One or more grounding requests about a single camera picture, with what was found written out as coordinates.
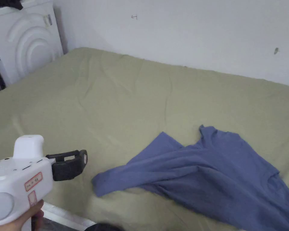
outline red label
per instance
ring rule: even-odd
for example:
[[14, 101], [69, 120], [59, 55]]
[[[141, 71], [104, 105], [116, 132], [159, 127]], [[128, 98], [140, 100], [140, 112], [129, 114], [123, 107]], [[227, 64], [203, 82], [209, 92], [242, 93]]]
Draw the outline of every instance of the red label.
[[30, 194], [28, 195], [28, 200], [30, 203], [30, 207], [37, 204], [38, 200], [36, 198], [36, 192], [35, 191], [30, 192]]
[[25, 189], [28, 192], [30, 189], [32, 189], [35, 185], [37, 185], [41, 180], [43, 179], [43, 175], [41, 172], [39, 172], [37, 175], [32, 177], [30, 180], [28, 180], [25, 183]]

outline white wall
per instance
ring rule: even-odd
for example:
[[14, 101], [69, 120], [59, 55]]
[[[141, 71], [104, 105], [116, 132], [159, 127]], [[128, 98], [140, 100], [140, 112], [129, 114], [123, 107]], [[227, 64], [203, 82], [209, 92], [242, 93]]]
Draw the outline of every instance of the white wall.
[[91, 47], [289, 85], [289, 0], [55, 0], [54, 7], [65, 52]]

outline hand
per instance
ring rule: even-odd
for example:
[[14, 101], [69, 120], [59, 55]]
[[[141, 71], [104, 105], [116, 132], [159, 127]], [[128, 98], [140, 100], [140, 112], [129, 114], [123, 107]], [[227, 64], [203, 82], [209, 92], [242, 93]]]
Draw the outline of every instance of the hand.
[[30, 217], [37, 218], [36, 230], [38, 230], [42, 226], [42, 218], [44, 216], [44, 212], [41, 210], [43, 204], [43, 200], [39, 201], [16, 220], [0, 226], [0, 231], [21, 231], [22, 226]]

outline white washing machine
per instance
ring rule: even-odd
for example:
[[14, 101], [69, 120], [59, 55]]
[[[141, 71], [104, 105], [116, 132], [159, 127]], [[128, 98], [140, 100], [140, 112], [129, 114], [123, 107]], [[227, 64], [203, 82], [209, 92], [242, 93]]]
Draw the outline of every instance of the white washing machine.
[[11, 85], [63, 54], [52, 0], [0, 8], [0, 73]]

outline bed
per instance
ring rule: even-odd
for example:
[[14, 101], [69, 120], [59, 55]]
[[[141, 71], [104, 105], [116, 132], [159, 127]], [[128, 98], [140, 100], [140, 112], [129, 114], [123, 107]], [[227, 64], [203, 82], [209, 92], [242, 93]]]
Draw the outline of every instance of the bed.
[[184, 145], [198, 127], [237, 132], [289, 187], [289, 86], [79, 48], [0, 92], [0, 159], [23, 134], [44, 154], [86, 149], [82, 175], [56, 182], [45, 201], [126, 230], [236, 230], [142, 189], [103, 197], [90, 180], [126, 164], [161, 131]]

